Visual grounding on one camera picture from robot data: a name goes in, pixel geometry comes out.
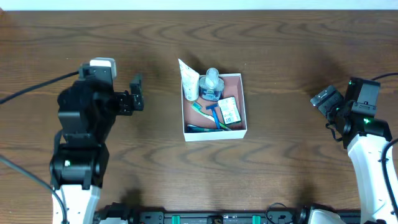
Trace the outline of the white conditioner tube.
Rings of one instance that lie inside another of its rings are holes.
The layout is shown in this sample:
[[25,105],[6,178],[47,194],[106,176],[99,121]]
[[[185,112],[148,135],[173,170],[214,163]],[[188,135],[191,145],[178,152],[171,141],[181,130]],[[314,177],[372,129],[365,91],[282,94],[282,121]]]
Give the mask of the white conditioner tube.
[[178,59],[184,97],[188,101],[196,101],[199,97],[200,75],[190,68],[181,59]]

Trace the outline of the green white toothbrush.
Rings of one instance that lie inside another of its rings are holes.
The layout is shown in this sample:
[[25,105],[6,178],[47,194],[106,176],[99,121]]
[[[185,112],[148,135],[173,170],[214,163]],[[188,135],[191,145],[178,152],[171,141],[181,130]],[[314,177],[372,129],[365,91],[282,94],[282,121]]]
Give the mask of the green white toothbrush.
[[200,115],[204,116],[205,118],[208,118],[208,119],[211,120],[211,121],[214,121],[217,127],[219,126],[220,128],[223,128],[223,129],[225,129],[225,130],[227,130],[227,131],[231,131],[231,128],[229,128],[229,127],[227,127],[225,124],[223,124],[223,123],[217,121],[218,119],[215,120],[214,116],[202,112],[202,110],[201,110],[201,109],[202,109],[202,106],[201,106],[199,103],[197,103],[196,101],[192,103],[191,107],[192,107],[192,109],[193,109],[194,111],[196,111],[196,112],[199,113]]

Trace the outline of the teal toothpaste tube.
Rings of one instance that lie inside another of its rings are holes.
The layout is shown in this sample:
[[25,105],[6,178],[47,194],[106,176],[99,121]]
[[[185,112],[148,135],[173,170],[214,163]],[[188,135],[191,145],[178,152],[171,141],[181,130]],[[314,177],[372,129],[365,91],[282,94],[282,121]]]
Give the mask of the teal toothpaste tube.
[[220,132],[220,131],[223,131],[223,129],[203,128],[192,124],[187,125],[187,133],[211,133],[211,132]]

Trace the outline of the clear pump soap bottle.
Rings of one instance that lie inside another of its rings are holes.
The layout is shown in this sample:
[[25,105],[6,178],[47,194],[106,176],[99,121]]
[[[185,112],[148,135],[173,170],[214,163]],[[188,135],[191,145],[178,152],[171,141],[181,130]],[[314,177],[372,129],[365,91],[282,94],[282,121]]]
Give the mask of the clear pump soap bottle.
[[224,81],[216,68],[209,68],[206,75],[199,79],[199,96],[204,100],[218,101],[224,90]]

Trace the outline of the blue disposable razor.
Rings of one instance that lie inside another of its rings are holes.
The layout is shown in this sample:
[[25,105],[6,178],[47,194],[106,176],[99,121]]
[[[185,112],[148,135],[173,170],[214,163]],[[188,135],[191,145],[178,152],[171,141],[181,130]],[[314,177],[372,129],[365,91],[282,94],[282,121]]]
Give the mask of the blue disposable razor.
[[218,115],[216,112],[217,107],[218,107],[218,104],[215,103],[215,104],[207,106],[206,109],[211,110],[217,129],[221,129],[220,121],[218,119]]

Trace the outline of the green soap box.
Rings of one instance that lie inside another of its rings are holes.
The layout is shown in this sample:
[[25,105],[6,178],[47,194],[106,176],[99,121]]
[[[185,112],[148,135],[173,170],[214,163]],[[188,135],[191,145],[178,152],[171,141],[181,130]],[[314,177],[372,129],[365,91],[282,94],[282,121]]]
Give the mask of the green soap box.
[[231,96],[219,100],[218,107],[220,108],[225,125],[241,122],[235,97]]

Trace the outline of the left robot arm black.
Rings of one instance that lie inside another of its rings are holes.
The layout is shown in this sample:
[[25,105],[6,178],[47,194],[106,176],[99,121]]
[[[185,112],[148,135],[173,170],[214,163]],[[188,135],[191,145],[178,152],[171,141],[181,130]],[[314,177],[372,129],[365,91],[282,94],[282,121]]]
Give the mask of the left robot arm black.
[[113,67],[85,63],[77,73],[57,99],[62,129],[49,164],[54,223],[93,222],[109,160],[106,138],[118,115],[144,108],[140,73],[122,92],[113,88]]

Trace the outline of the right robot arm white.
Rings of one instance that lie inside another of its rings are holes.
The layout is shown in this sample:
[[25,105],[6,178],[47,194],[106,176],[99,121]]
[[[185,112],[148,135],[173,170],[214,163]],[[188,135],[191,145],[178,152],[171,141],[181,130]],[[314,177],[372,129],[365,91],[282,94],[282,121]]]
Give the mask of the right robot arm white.
[[342,95],[333,85],[311,99],[327,119],[326,128],[339,133],[354,167],[361,223],[397,223],[397,176],[392,158],[396,140],[386,121],[375,117],[381,85],[353,77]]

